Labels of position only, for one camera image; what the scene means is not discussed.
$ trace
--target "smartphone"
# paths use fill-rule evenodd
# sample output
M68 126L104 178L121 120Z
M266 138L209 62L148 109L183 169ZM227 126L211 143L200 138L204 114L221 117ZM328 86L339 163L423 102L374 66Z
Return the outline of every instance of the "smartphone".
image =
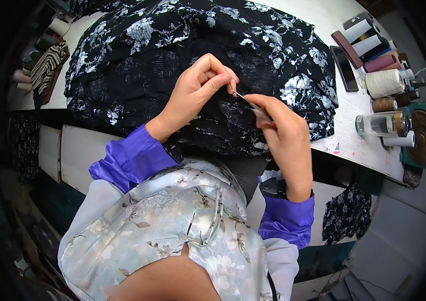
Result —
M338 46L330 46L330 51L332 52L336 65L340 68L341 78L347 92L358 92L357 81L345 50Z

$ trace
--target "button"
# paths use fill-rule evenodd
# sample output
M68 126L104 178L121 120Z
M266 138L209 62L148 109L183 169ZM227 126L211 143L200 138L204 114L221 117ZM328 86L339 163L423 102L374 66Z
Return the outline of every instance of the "button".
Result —
M188 234L186 234L185 232L181 232L179 235L179 238L181 241L187 241L188 240Z

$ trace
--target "purple sleeve cover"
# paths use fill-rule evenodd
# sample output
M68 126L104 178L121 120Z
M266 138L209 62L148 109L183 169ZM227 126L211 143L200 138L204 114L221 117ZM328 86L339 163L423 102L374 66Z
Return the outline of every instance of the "purple sleeve cover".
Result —
M263 239L281 238L298 249L307 247L312 237L315 196L301 203L265 196L266 208L258 233Z
M89 168L94 180L105 180L124 193L157 172L177 165L143 124L123 140L106 144L106 157Z

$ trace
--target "zigzag patterned fabric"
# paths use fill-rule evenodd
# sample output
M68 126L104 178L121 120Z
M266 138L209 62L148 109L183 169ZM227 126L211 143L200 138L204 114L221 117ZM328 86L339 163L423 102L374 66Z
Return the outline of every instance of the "zigzag patterned fabric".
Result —
M33 90L38 90L41 94L48 86L53 78L54 70L61 64L68 52L68 45L62 42L58 45L53 45L43 54L37 64L31 71L31 81Z

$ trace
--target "metal tool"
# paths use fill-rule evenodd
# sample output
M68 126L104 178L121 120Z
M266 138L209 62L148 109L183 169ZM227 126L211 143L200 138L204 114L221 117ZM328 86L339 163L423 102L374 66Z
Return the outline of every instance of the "metal tool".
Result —
M255 113L256 117L261 117L264 120L266 120L267 123L269 123L272 126L276 127L275 122L271 118L270 114L268 114L268 112L266 112L265 110L263 110L259 105L256 105L256 104L253 104L253 103L249 102L248 100L246 100L246 98L243 95L241 95L240 93L236 92L235 90L233 90L233 92L236 95L238 95L239 97L243 98L247 103L249 103L249 105L251 105L253 107L251 110L253 111L253 113Z

